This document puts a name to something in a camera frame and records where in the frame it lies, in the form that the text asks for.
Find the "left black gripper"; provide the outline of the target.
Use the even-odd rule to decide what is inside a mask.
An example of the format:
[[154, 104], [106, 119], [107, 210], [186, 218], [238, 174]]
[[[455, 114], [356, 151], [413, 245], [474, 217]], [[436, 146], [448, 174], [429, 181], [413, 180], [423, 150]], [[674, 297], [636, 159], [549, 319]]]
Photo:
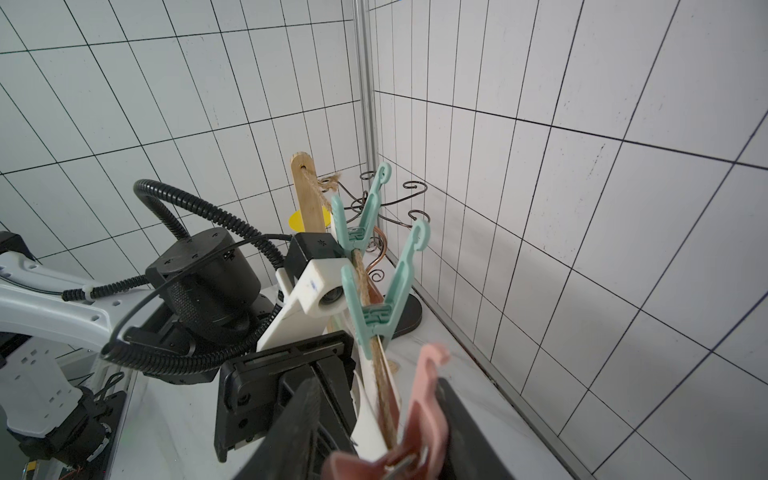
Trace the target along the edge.
[[313, 472], [335, 451], [355, 453], [356, 414], [350, 390], [356, 362], [352, 337], [337, 331], [226, 362], [221, 371], [214, 430], [219, 462], [230, 451], [262, 443], [300, 384], [320, 384], [321, 410]]

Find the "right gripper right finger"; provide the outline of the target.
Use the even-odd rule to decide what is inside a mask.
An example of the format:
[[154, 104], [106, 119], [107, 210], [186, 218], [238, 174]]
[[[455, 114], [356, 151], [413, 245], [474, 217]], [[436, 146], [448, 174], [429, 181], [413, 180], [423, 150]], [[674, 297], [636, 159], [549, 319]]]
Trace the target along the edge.
[[438, 379], [436, 398], [449, 428], [444, 464], [438, 479], [512, 480], [513, 476], [447, 379]]

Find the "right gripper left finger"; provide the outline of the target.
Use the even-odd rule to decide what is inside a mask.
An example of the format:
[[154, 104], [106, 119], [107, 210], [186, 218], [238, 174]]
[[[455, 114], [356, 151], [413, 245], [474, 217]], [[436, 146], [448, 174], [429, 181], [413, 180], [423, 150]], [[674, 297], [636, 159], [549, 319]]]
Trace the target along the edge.
[[315, 479], [320, 410], [319, 381], [304, 380], [235, 479]]

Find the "pink clothespin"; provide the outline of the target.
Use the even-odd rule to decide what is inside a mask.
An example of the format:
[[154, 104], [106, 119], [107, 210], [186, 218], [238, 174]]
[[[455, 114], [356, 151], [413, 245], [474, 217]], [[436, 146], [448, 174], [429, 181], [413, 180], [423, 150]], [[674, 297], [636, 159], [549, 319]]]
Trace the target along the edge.
[[450, 360], [440, 343], [423, 346], [412, 385], [401, 442], [374, 462], [335, 452], [323, 464], [323, 479], [436, 479], [443, 468], [449, 427], [436, 398], [438, 368]]

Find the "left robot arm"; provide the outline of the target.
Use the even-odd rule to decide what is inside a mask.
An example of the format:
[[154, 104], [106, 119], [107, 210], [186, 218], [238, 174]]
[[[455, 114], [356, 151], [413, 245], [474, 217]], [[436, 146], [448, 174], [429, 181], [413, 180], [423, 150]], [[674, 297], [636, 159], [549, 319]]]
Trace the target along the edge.
[[[349, 335], [321, 335], [271, 350], [251, 346], [214, 367], [193, 366], [195, 356], [220, 353], [235, 336], [263, 326], [272, 303], [221, 228], [176, 243], [148, 272], [160, 293], [123, 343], [175, 361], [174, 367], [148, 369], [150, 377], [176, 385], [218, 382], [214, 448], [220, 461], [238, 444], [271, 431], [278, 433], [280, 453], [307, 460], [307, 476], [318, 475], [333, 451], [354, 451]], [[142, 296], [129, 288], [104, 298], [50, 293], [33, 286], [33, 277], [69, 282], [34, 263], [25, 248], [2, 253], [1, 403], [8, 431], [31, 459], [56, 459], [79, 479], [101, 479], [126, 394], [68, 384], [44, 345], [75, 342], [115, 357], [120, 347], [108, 343], [111, 323]]]

